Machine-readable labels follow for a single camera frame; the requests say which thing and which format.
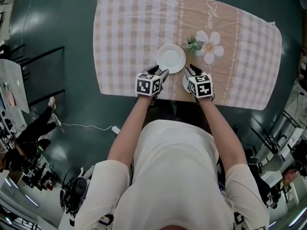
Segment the grey chair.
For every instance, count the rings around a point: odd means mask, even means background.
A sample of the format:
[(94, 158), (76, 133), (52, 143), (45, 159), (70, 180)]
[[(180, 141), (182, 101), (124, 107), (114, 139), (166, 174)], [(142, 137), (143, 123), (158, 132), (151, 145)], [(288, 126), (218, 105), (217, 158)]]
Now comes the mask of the grey chair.
[(284, 163), (284, 158), (281, 154), (276, 153), (273, 155), (271, 160), (269, 160), (265, 165), (261, 166), (259, 174), (265, 172), (276, 172), (281, 169)]

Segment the white plate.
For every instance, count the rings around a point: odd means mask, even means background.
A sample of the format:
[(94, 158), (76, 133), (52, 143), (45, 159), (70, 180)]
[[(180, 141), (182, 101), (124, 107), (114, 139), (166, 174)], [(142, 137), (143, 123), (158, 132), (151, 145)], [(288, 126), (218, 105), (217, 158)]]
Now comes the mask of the white plate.
[(182, 79), (182, 85), (183, 85), (183, 88), (185, 89), (185, 91), (190, 94), (189, 80), (188, 80), (188, 78), (185, 74), (184, 74), (183, 79)]
[(155, 61), (162, 71), (168, 70), (169, 74), (175, 74), (185, 67), (186, 54), (180, 46), (166, 44), (158, 49)]

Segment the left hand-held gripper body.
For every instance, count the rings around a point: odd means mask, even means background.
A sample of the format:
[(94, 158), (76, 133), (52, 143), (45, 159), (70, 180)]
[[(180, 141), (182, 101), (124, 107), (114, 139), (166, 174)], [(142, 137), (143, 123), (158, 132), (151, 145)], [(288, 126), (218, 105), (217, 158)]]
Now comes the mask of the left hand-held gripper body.
[(163, 90), (164, 81), (157, 75), (139, 73), (136, 76), (136, 94), (158, 95)]

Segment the pink checkered tablecloth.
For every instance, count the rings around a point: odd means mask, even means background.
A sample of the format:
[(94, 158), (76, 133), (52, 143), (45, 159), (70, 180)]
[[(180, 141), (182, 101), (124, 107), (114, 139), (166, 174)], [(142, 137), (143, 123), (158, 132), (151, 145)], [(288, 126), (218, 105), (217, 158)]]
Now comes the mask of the pink checkered tablecloth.
[[(191, 35), (204, 42), (196, 54), (184, 48)], [(156, 65), (156, 53), (166, 44), (184, 50), (185, 67), (212, 76), (217, 105), (267, 106), (282, 52), (274, 23), (215, 0), (97, 0), (93, 54), (102, 94), (136, 96), (136, 75)], [(184, 74), (184, 68), (169, 74), (159, 98), (194, 101), (183, 88)]]

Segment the grey table with black legs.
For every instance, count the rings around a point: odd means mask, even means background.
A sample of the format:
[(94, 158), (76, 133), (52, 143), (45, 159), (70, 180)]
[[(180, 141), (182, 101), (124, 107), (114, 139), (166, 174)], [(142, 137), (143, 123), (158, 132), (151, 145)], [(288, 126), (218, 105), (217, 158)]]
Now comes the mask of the grey table with black legs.
[(18, 109), (24, 111), (25, 113), (30, 113), (29, 107), (36, 105), (44, 100), (49, 99), (52, 96), (56, 96), (65, 92), (64, 89), (52, 92), (46, 96), (38, 98), (32, 102), (28, 101), (26, 90), (24, 87), (24, 75), (23, 75), (23, 68), (27, 65), (46, 57), (52, 53), (55, 53), (59, 50), (64, 50), (64, 46), (60, 46), (44, 52), (36, 57), (28, 59), (23, 64), (18, 64), (13, 61), (7, 59), (0, 59), (0, 91), (3, 91), (3, 101), (8, 101), (8, 93), (12, 93), (12, 97), (15, 101), (14, 106)]

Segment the person's black trousers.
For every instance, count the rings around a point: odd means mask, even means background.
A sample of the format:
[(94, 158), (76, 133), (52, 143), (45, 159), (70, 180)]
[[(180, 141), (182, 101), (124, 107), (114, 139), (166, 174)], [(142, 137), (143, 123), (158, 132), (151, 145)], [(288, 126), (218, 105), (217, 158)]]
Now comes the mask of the person's black trousers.
[(198, 104), (192, 102), (175, 101), (172, 103), (170, 100), (156, 100), (147, 109), (143, 127), (150, 122), (160, 119), (179, 121), (204, 130), (207, 128), (204, 112)]

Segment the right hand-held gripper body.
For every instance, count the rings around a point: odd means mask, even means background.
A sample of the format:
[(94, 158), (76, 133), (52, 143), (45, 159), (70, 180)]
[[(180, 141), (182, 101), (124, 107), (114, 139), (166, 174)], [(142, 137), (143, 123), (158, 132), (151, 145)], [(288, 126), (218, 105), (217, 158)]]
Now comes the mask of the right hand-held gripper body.
[(195, 97), (213, 97), (213, 81), (210, 74), (189, 77), (189, 92)]

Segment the black bag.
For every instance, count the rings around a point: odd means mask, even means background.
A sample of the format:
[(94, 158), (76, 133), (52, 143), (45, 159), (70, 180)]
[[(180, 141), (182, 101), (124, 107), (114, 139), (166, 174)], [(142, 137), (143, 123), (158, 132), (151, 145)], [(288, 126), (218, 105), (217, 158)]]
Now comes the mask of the black bag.
[(260, 195), (263, 203), (267, 208), (276, 209), (281, 197), (281, 182), (278, 181), (273, 187), (263, 182), (260, 187)]

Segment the person's white shirt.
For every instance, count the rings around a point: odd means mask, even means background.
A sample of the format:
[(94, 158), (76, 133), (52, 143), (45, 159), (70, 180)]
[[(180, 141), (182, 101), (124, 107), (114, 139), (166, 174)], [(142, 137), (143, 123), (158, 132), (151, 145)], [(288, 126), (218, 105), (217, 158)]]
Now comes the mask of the person's white shirt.
[(134, 174), (121, 162), (95, 165), (75, 230), (265, 230), (269, 214), (245, 164), (225, 174), (219, 189), (213, 137), (182, 122), (156, 120), (142, 130), (134, 154)]

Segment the small green potted plant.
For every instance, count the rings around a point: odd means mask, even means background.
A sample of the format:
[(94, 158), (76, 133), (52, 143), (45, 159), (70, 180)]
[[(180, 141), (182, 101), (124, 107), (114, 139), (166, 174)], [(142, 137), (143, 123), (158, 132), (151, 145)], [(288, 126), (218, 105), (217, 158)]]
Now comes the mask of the small green potted plant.
[(197, 51), (201, 51), (203, 45), (203, 41), (197, 40), (194, 36), (191, 35), (187, 37), (184, 48), (187, 49), (191, 54), (196, 54)]

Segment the person's left forearm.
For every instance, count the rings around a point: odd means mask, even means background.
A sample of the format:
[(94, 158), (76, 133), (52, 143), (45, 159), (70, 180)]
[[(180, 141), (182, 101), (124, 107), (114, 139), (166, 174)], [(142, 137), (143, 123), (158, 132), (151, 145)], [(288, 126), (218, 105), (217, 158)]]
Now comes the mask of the person's left forearm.
[(108, 160), (114, 160), (130, 166), (137, 148), (142, 126), (146, 117), (147, 109), (152, 98), (150, 96), (139, 96), (136, 104), (126, 119), (122, 129), (114, 140)]

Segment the person's right forearm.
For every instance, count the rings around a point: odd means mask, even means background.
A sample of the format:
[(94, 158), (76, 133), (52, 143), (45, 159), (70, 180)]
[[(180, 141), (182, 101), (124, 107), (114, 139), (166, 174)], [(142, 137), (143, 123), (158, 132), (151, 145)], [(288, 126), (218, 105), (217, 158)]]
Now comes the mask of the person's right forearm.
[(199, 104), (207, 118), (224, 170), (228, 171), (237, 164), (247, 164), (242, 144), (211, 98), (200, 98)]

